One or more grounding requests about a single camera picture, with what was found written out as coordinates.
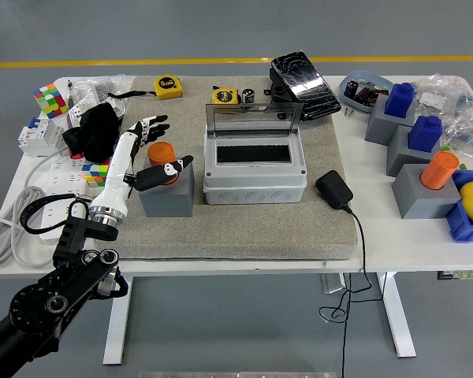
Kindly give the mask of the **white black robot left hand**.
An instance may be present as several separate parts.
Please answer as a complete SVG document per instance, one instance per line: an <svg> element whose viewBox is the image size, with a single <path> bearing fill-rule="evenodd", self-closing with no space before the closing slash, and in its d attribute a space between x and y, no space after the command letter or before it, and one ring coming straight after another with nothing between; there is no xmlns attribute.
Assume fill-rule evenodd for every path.
<svg viewBox="0 0 473 378"><path fill-rule="evenodd" d="M133 172L139 149L165 135L169 128L167 119L166 115L146 117L121 134L111 158L105 187L89 206L90 219L107 224L121 223L128 214L126 201L132 189L145 191L163 185L192 163L193 156L186 155Z"/></svg>

